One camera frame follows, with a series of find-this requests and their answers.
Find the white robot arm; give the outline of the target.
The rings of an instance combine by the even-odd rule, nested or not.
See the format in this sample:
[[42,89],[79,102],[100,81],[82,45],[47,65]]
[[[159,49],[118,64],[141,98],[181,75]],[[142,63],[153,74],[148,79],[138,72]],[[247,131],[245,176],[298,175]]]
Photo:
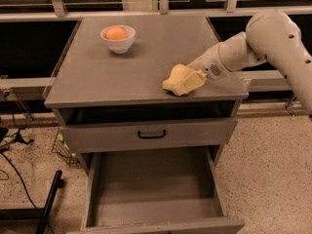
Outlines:
[[177,96],[231,72],[268,62],[286,79],[296,98],[312,113],[312,57],[298,26],[279,10],[265,10],[249,20],[246,30],[208,48],[187,65],[178,64],[163,88]]

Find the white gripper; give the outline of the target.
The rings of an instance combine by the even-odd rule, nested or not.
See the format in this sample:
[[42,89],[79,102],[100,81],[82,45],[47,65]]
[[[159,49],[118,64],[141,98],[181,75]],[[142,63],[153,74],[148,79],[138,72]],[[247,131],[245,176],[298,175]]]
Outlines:
[[213,45],[201,56],[187,64],[195,71],[190,72],[174,85],[173,93],[176,96],[188,95],[202,87],[206,79],[219,80],[230,75],[231,71],[221,61],[219,47],[220,44]]

